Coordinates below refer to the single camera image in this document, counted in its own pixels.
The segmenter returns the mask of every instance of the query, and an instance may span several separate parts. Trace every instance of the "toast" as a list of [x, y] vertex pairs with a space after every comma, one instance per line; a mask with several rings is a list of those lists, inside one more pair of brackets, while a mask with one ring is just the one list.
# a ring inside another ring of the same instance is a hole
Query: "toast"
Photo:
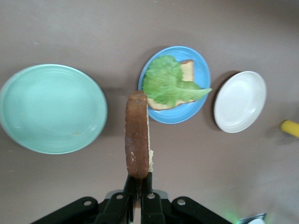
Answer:
[[[194, 61], [190, 59], [190, 60], [181, 62], [181, 69], [183, 71], [182, 80], [194, 82]], [[165, 105], [165, 104], [156, 103], [153, 99], [150, 99], [150, 98], [148, 98], [147, 101], [148, 101], [149, 106], [155, 111], [169, 110], [169, 109], [177, 107], [181, 104], [195, 102], [195, 100], [189, 100], [187, 102], [185, 102], [183, 100], [178, 100], [174, 107], [169, 107], [168, 105]]]
[[125, 130], [128, 173], [135, 179], [143, 179], [153, 170], [148, 103], [143, 91], [134, 91], [128, 98]]

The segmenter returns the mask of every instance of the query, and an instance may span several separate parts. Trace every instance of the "yellow handle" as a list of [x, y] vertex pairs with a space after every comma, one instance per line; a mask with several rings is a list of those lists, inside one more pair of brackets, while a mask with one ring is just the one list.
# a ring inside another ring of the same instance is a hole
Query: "yellow handle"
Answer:
[[299, 124], [291, 120], [285, 120], [284, 122], [282, 122], [280, 130], [299, 138]]

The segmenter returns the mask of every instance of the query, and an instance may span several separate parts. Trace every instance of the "lettuce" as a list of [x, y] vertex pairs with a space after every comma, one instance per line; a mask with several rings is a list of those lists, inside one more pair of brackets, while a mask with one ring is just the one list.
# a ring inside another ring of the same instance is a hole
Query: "lettuce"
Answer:
[[161, 56], [146, 70], [142, 90], [148, 98], [169, 107], [174, 107], [179, 99], [200, 100], [212, 90], [201, 89], [195, 82], [182, 81], [182, 78], [181, 64], [173, 56]]

